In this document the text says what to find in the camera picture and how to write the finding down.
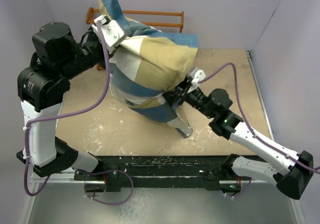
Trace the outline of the orange wooden rack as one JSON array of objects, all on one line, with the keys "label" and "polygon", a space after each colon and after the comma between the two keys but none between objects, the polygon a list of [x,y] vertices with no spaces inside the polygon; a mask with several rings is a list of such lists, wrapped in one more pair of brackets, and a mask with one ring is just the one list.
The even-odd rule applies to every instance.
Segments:
[{"label": "orange wooden rack", "polygon": [[173,29],[183,32],[185,12],[123,10],[126,17],[133,18],[140,23],[152,27],[166,28],[170,32]]}]

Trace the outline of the aluminium frame rail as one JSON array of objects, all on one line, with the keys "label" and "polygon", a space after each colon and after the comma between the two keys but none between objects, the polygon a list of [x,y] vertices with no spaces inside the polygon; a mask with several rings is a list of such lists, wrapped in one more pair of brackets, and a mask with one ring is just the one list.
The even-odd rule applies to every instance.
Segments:
[{"label": "aluminium frame rail", "polygon": [[[161,180],[161,181],[173,181],[174,179],[182,179],[183,181],[191,181],[191,178],[196,178],[196,177],[189,177],[187,176],[186,178],[183,177],[132,177],[131,179],[135,181],[156,181]],[[31,177],[32,182],[37,182],[41,183],[44,182],[46,178],[40,178],[36,175],[33,175]],[[99,181],[99,180],[76,180],[75,176],[73,173],[70,174],[57,174],[49,177],[48,183],[104,183],[104,181]],[[222,180],[222,181],[214,181],[214,182],[219,182],[220,184],[226,184],[226,183],[232,183],[235,184],[237,181],[231,181],[231,180]],[[249,180],[244,180],[242,179],[241,181],[242,184],[244,183],[249,183]],[[256,180],[252,179],[251,183],[257,183],[257,184],[269,184],[266,181],[262,180]]]}]

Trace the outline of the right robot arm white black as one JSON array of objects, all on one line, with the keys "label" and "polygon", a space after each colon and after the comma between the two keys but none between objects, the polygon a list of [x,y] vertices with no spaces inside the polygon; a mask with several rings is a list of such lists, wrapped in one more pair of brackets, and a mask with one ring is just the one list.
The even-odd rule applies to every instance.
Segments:
[{"label": "right robot arm white black", "polygon": [[233,102],[226,90],[218,88],[205,95],[186,78],[164,97],[173,107],[188,103],[211,119],[209,126],[215,134],[246,147],[263,159],[255,161],[240,155],[229,155],[222,168],[226,179],[250,177],[275,185],[291,199],[302,197],[313,177],[312,154],[288,149],[255,130],[244,116],[230,110]]}]

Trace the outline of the patchwork pillowcase blue beige white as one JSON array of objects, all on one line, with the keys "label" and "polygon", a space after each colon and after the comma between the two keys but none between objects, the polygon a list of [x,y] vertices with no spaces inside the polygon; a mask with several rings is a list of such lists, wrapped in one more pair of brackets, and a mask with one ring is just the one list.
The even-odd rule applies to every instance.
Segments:
[{"label": "patchwork pillowcase blue beige white", "polygon": [[193,129],[181,105],[164,93],[184,81],[198,51],[195,34],[162,32],[126,17],[118,0],[98,0],[101,14],[115,20],[127,37],[110,59],[110,90],[120,103],[184,138]]}]

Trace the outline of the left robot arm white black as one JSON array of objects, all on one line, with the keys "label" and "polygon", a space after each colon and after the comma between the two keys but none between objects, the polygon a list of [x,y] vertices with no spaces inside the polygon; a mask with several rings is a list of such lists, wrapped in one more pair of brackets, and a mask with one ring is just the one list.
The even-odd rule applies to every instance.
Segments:
[{"label": "left robot arm white black", "polygon": [[17,92],[24,114],[26,147],[17,153],[23,163],[46,177],[68,168],[85,171],[91,180],[103,175],[98,157],[78,151],[56,136],[56,123],[70,81],[96,64],[107,61],[99,37],[92,28],[74,40],[63,22],[42,26],[32,36],[35,52],[30,66],[17,79]]}]

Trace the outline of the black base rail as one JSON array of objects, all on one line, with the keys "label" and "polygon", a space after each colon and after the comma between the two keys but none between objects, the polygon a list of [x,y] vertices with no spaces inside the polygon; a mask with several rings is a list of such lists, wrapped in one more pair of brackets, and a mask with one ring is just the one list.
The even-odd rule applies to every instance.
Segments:
[{"label": "black base rail", "polygon": [[[235,195],[242,190],[242,179],[228,172],[224,165],[226,156],[100,156],[107,174],[93,176],[76,171],[76,180],[99,180],[99,188],[107,192],[119,192],[121,188],[200,188],[208,191],[223,191]],[[191,181],[133,181],[132,177],[196,177]],[[235,184],[220,184],[222,180]]]}]

